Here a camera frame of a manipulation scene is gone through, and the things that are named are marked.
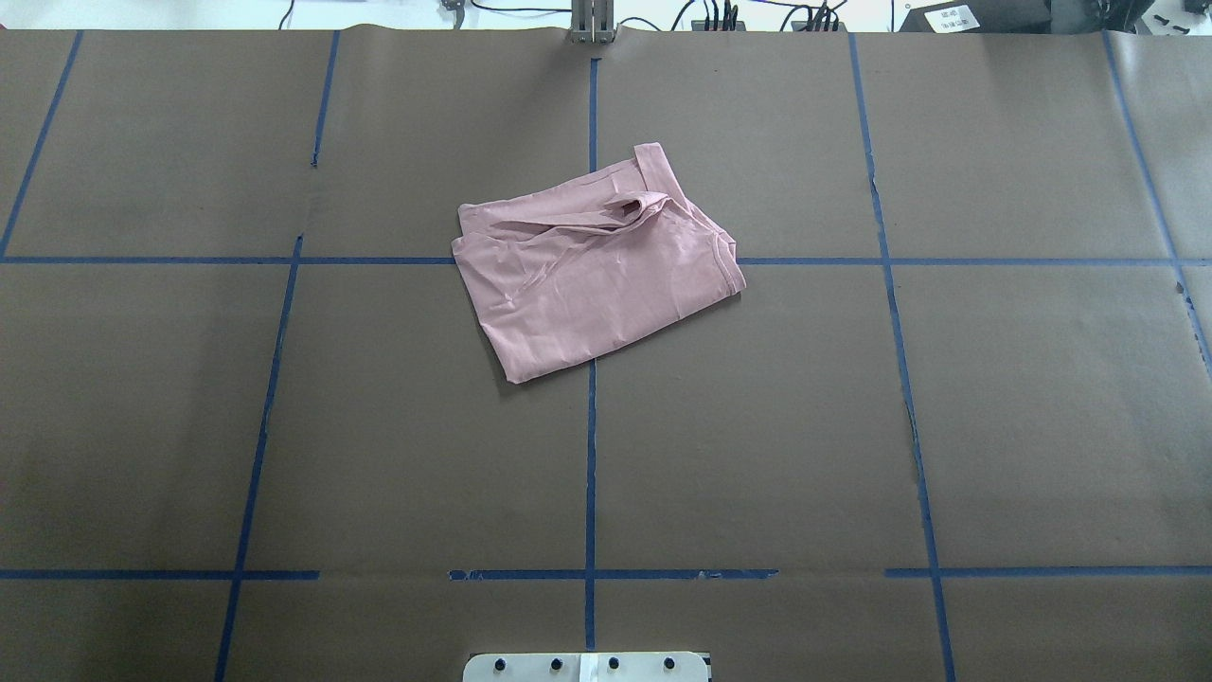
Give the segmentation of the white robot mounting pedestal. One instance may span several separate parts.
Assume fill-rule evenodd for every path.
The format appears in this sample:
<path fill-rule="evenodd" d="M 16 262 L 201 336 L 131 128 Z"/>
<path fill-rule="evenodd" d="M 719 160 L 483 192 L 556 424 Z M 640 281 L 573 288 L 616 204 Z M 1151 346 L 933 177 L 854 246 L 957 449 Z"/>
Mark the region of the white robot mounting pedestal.
<path fill-rule="evenodd" d="M 690 651 L 474 655 L 463 681 L 711 681 L 709 655 Z"/>

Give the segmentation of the aluminium frame post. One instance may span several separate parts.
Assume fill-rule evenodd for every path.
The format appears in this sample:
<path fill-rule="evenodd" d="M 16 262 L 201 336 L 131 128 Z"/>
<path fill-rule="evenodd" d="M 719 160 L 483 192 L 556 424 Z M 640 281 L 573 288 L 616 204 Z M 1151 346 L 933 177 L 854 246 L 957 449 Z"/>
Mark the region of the aluminium frame post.
<path fill-rule="evenodd" d="M 574 45 L 608 45 L 617 36 L 614 0 L 570 2 L 568 39 Z"/>

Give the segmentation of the pink snoopy t-shirt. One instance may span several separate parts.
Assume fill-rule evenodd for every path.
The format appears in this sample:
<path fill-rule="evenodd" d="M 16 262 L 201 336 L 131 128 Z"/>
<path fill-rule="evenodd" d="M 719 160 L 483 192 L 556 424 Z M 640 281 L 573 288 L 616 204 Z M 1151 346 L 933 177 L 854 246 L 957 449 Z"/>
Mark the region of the pink snoopy t-shirt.
<path fill-rule="evenodd" d="M 739 248 L 650 142 L 542 191 L 463 204 L 451 243 L 508 383 L 572 368 L 747 288 Z"/>

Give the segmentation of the blue tape grid lines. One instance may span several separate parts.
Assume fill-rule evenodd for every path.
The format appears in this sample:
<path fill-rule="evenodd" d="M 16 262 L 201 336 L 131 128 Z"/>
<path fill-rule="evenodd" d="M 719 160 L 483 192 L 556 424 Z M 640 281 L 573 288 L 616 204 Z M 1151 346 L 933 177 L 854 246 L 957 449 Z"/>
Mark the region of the blue tape grid lines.
<path fill-rule="evenodd" d="M 1210 39 L 2 33 L 5 681 L 1210 678 Z"/>

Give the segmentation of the black box with label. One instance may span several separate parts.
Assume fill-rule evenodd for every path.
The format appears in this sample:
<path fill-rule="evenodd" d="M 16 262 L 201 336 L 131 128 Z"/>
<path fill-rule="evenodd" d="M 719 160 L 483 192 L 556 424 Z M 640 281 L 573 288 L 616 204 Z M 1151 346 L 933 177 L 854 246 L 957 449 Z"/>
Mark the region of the black box with label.
<path fill-rule="evenodd" d="M 896 33 L 1050 34 L 1050 1 L 931 1 L 907 8 Z"/>

